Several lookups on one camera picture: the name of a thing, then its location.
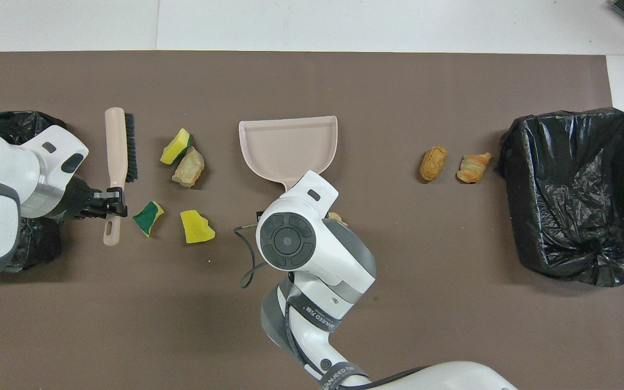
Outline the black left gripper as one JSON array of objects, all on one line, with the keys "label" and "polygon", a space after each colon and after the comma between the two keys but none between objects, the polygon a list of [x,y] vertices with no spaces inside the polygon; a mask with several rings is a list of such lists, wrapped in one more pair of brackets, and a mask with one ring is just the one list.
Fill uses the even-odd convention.
[{"label": "black left gripper", "polygon": [[72,176],[59,207],[59,220],[97,217],[106,219],[108,216],[128,215],[128,208],[124,205],[123,187],[111,187],[101,192],[98,188],[89,187],[80,176]]}]

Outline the small green yellow sponge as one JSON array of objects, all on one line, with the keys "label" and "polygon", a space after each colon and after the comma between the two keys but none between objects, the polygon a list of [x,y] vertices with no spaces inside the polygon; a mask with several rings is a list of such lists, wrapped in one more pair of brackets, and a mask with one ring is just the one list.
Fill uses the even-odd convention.
[{"label": "small green yellow sponge", "polygon": [[136,225],[141,230],[141,232],[146,237],[150,237],[156,221],[163,214],[163,207],[161,207],[158,202],[151,200],[139,213],[134,215],[132,219],[134,220],[134,222],[136,222]]}]

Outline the beige brush black bristles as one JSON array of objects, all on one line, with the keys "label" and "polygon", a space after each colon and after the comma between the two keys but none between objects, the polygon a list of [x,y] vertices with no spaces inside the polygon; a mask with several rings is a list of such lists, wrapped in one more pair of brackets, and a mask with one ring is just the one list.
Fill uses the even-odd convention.
[{"label": "beige brush black bristles", "polygon": [[[134,116],[123,108],[109,108],[105,112],[107,170],[111,187],[123,187],[137,179],[137,154]],[[120,241],[123,217],[108,216],[103,242],[115,246]]]}]

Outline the pale striped pastry chunk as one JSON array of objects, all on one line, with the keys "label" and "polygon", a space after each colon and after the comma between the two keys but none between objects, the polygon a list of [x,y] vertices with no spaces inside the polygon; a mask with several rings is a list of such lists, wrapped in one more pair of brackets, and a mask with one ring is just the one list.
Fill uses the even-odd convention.
[{"label": "pale striped pastry chunk", "polygon": [[189,147],[181,159],[171,180],[179,185],[192,188],[205,169],[205,159],[194,147]]}]

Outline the yellow sponge green backing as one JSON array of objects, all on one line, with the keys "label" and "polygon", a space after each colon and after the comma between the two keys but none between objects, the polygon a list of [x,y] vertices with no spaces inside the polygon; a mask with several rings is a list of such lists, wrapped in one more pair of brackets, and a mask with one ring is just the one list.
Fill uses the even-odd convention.
[{"label": "yellow sponge green backing", "polygon": [[185,129],[181,128],[173,140],[163,148],[159,161],[164,165],[173,165],[192,146],[193,136]]}]

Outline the plain yellow sponge piece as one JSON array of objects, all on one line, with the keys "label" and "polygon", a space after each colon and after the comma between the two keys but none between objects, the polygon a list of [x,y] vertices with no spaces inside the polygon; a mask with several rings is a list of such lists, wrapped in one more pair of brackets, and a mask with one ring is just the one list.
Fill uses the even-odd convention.
[{"label": "plain yellow sponge piece", "polygon": [[215,238],[216,232],[210,227],[210,222],[197,210],[182,211],[180,219],[186,244],[207,242]]}]

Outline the beige plastic dustpan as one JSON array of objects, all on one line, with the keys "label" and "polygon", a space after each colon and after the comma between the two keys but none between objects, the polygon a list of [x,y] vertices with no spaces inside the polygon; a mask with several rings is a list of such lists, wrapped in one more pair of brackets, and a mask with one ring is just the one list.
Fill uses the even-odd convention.
[{"label": "beige plastic dustpan", "polygon": [[256,175],[289,190],[307,171],[320,174],[333,162],[339,141],[334,115],[245,120],[238,124],[241,153]]}]

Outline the brown bread roll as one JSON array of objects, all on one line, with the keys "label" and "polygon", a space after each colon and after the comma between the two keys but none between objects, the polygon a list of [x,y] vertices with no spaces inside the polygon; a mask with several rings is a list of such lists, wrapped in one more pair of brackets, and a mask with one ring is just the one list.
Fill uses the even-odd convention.
[{"label": "brown bread roll", "polygon": [[426,182],[436,180],[444,168],[448,152],[442,146],[435,146],[424,154],[419,166],[419,175]]}]

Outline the striped orange croissant piece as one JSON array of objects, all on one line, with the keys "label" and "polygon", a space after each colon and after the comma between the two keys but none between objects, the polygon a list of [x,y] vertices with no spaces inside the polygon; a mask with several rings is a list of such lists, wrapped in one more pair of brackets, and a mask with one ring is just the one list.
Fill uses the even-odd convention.
[{"label": "striped orange croissant piece", "polygon": [[456,178],[465,184],[475,184],[481,180],[492,158],[491,153],[468,154],[461,158]]}]

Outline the crumpled black bag-lined bin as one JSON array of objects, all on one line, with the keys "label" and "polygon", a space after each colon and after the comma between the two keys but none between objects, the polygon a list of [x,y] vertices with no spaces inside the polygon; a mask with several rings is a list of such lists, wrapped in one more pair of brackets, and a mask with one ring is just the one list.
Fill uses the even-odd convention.
[{"label": "crumpled black bag-lined bin", "polygon": [[[9,144],[24,144],[50,126],[68,128],[64,121],[38,111],[0,112],[0,138]],[[20,272],[57,259],[62,252],[62,225],[61,220],[23,218],[17,249],[4,271]]]}]

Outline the open black bag-lined bin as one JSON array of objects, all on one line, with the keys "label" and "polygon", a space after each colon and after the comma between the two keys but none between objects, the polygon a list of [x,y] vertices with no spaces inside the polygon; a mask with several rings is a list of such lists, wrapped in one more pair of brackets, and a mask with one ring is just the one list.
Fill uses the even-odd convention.
[{"label": "open black bag-lined bin", "polygon": [[624,285],[624,112],[517,118],[500,139],[520,263],[542,276]]}]

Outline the brown table mat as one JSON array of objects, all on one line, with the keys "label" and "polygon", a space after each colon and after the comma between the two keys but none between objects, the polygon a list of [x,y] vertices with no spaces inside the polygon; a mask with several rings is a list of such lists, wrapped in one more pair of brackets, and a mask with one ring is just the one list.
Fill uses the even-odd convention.
[{"label": "brown table mat", "polygon": [[[284,274],[257,272],[233,234],[282,185],[241,155],[243,120],[334,115],[323,176],[334,211],[373,253],[374,285],[332,344],[374,380],[469,360],[518,388],[624,388],[624,286],[555,281],[520,264],[505,181],[454,178],[499,153],[516,118],[612,105],[594,55],[97,51],[0,53],[0,111],[62,119],[89,148],[80,175],[107,187],[103,113],[134,114],[139,178],[129,214],[164,208],[150,237],[131,218],[117,246],[102,221],[63,227],[59,259],[0,274],[0,390],[317,390],[260,326]],[[205,169],[192,188],[159,161],[181,128]],[[419,166],[448,152],[439,177]],[[187,244],[180,213],[214,239]]]}]

